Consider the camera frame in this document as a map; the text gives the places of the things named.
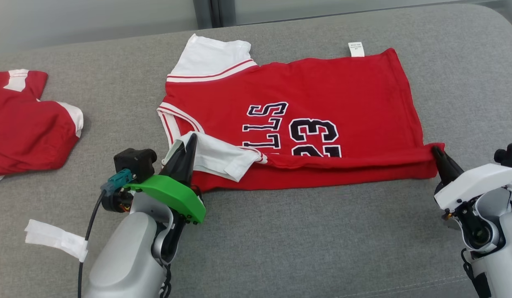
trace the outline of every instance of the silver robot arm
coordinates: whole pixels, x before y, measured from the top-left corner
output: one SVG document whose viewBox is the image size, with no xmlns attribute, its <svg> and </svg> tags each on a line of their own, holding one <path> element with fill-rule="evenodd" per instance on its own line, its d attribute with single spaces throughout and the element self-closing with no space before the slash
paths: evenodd
<svg viewBox="0 0 512 298">
<path fill-rule="evenodd" d="M 100 200 L 105 210 L 127 211 L 129 215 L 96 259 L 85 297 L 169 296 L 171 262 L 182 230 L 191 221 L 201 223 L 205 215 L 200 191 L 191 185 L 196 146 L 197 136 L 193 135 L 186 146 L 173 147 L 174 153 L 159 175 L 153 175 L 156 153 L 150 149 L 127 149 L 114 157 L 118 173 L 108 181 L 110 192 L 102 186 L 105 190 Z M 132 175 L 133 181 L 121 181 L 122 172 Z"/>
<path fill-rule="evenodd" d="M 162 246 L 174 230 L 170 208 L 145 193 L 134 195 L 89 275 L 87 298 L 157 298 L 169 294 L 169 264 Z"/>
<path fill-rule="evenodd" d="M 466 172 L 437 147 L 433 154 L 442 179 L 434 199 L 462 231 L 464 270 L 479 298 L 512 298 L 512 144 L 496 153 L 501 165 Z"/>
</svg>

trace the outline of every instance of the white velcro strap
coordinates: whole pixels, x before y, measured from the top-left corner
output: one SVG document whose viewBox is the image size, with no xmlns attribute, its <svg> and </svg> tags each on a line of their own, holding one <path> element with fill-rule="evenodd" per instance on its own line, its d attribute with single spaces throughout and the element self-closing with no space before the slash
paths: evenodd
<svg viewBox="0 0 512 298">
<path fill-rule="evenodd" d="M 50 224 L 30 219 L 24 231 L 27 232 L 26 243 L 61 249 L 78 258 L 80 262 L 85 261 L 89 252 L 87 250 L 88 241 L 85 241 L 84 237 L 66 232 L 62 228 Z"/>
</svg>

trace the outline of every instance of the gray wall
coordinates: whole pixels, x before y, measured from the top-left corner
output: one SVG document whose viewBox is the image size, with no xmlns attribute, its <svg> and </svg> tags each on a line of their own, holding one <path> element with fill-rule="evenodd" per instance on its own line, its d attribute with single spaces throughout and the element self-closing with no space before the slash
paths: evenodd
<svg viewBox="0 0 512 298">
<path fill-rule="evenodd" d="M 0 0 L 0 53 L 193 29 L 193 0 Z"/>
<path fill-rule="evenodd" d="M 235 0 L 238 24 L 452 2 L 456 0 Z"/>
</svg>

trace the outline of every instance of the gray couch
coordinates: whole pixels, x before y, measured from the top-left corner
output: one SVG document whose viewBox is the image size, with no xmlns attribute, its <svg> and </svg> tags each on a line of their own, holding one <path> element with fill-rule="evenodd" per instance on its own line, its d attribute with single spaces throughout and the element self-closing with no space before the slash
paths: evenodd
<svg viewBox="0 0 512 298">
<path fill-rule="evenodd" d="M 77 259 L 24 243 L 29 219 L 84 235 L 99 187 L 123 149 L 168 148 L 155 109 L 192 32 L 80 43 L 0 59 L 0 70 L 50 75 L 42 100 L 80 107 L 85 128 L 57 171 L 0 182 L 0 297 L 72 298 Z M 367 55 L 388 47 L 407 73 L 424 141 L 445 142 L 463 168 L 512 142 L 512 27 L 475 5 L 442 5 L 199 31 L 246 40 L 258 64 Z M 281 191 L 214 191 L 205 223 L 188 226 L 173 298 L 476 297 L 459 232 L 443 226 L 437 178 Z M 85 280 L 124 215 L 97 215 Z"/>
</svg>

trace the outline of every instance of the red fabric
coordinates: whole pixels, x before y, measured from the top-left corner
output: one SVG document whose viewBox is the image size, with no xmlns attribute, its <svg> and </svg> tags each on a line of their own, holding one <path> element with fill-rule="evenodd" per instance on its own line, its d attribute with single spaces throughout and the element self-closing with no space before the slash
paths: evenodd
<svg viewBox="0 0 512 298">
<path fill-rule="evenodd" d="M 11 76 L 0 72 L 0 175 L 61 168 L 78 140 L 62 105 L 38 101 L 48 75 L 30 70 L 20 77 L 22 90 L 5 89 Z"/>
<path fill-rule="evenodd" d="M 258 147 L 267 155 L 267 164 L 254 164 L 239 183 L 195 172 L 193 183 L 203 191 L 317 187 L 436 175 L 430 147 L 443 144 L 424 146 L 409 82 L 394 49 L 367 57 L 273 62 L 215 81 L 167 82 L 166 92 L 165 103 L 187 113 L 206 134 L 222 141 L 242 146 L 270 142 L 267 134 L 279 134 L 279 148 Z M 283 115 L 272 115 L 272 111 L 279 114 L 277 108 L 265 116 L 249 115 L 278 102 L 287 103 Z M 250 112 L 250 106 L 261 109 Z M 244 125 L 273 125 L 271 118 L 281 119 L 278 130 L 243 131 Z M 318 132 L 310 134 L 307 127 L 294 126 L 303 123 L 299 119 L 329 121 L 338 135 L 328 134 L 324 126 L 315 126 Z M 194 130 L 185 119 L 176 121 L 181 134 Z M 295 147 L 306 145 L 324 157 L 305 152 L 293 155 L 302 154 Z M 328 157 L 329 150 L 334 155 L 337 147 L 340 155 Z"/>
</svg>

